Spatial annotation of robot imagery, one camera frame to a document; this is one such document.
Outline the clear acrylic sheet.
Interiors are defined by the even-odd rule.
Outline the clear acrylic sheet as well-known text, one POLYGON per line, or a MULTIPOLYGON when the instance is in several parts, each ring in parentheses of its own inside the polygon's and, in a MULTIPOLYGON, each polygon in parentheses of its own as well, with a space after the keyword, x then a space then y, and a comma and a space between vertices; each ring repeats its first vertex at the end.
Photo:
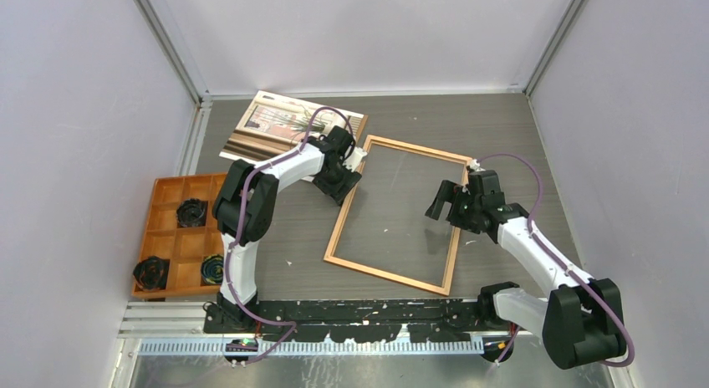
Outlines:
POLYGON ((441 286, 452 226, 425 216, 443 180, 462 165, 373 146, 360 165, 338 258, 441 286))

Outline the orange wooden picture frame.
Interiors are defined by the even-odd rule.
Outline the orange wooden picture frame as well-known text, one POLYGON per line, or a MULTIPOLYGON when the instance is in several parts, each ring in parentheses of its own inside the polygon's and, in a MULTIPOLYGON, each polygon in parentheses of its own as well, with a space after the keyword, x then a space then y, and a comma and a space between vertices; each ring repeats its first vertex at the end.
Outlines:
MULTIPOLYGON (((447 151, 441 151, 430 147, 424 147, 422 145, 415 145, 400 140, 392 140, 390 138, 378 135, 368 135, 365 138, 363 149, 365 151, 369 151, 373 146, 382 146, 396 151, 404 151, 406 153, 426 156, 441 161, 457 163, 463 166, 462 181, 467 180, 467 166, 470 166, 473 163, 473 159, 469 156, 454 154, 447 151)), ((441 296, 448 296, 451 292, 452 279, 457 260, 457 245, 459 243, 461 231, 457 227, 453 227, 451 230, 451 238, 448 244, 446 264, 441 286, 434 285, 431 283, 425 283, 420 280, 408 278, 399 274, 386 272, 378 268, 372 268, 364 264, 355 263, 346 259, 338 258, 336 256, 336 249, 338 247, 339 240, 342 236, 346 219, 349 215, 349 210, 351 208, 352 201, 355 198, 356 191, 357 188, 355 187, 351 191, 351 193, 349 193, 348 196, 344 199, 344 204, 340 208, 339 215, 334 224, 334 230, 331 234, 328 246, 324 253, 324 261, 326 263, 337 265, 342 268, 347 268, 360 273, 369 274, 377 278, 383 278, 391 282, 400 283, 402 285, 406 285, 412 288, 417 288, 430 293, 439 294, 441 296)))

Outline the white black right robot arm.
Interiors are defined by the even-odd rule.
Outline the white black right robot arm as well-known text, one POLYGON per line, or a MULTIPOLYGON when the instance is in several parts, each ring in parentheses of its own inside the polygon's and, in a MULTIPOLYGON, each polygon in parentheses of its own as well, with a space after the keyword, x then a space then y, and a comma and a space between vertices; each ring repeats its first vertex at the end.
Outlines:
POLYGON ((542 340, 548 357, 561 370, 590 363, 625 367, 635 347, 623 320, 619 287, 595 278, 565 257, 539 230, 533 216, 507 202, 498 174, 467 170, 464 184, 441 182, 426 216, 444 216, 453 227, 486 234, 510 253, 543 291, 537 298, 517 283, 481 288, 477 318, 487 329, 508 324, 542 340))

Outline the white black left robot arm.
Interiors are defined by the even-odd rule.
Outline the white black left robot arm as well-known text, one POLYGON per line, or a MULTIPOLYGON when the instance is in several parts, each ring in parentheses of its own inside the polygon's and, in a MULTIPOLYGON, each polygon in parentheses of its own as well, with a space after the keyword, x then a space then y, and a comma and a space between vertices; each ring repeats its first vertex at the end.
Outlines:
POLYGON ((224 247, 223 280, 217 304, 224 321, 238 333, 248 332, 257 319, 253 304, 258 293, 255 267, 258 246, 269 230, 278 194, 308 178, 337 206, 356 187, 358 166, 367 153, 353 136, 335 126, 326 136, 312 137, 271 159, 234 161, 214 201, 224 247))

